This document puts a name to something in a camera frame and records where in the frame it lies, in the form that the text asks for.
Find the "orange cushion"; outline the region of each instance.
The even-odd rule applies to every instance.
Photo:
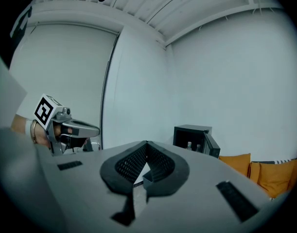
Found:
[[[293,189],[296,181],[297,181],[297,159],[292,160],[291,162],[294,162],[293,165],[293,170],[292,170],[292,174],[291,174],[291,178],[290,178],[290,182],[288,185],[288,190]]]
[[[293,161],[283,164],[260,163],[258,185],[260,185],[271,198],[277,197],[279,194],[287,191],[293,166]]]
[[[251,162],[251,154],[242,154],[237,156],[220,156],[219,159],[231,166],[233,169],[247,176],[249,165]]]
[[[250,180],[254,181],[255,183],[258,182],[260,176],[260,163],[258,162],[251,162],[250,164]]]

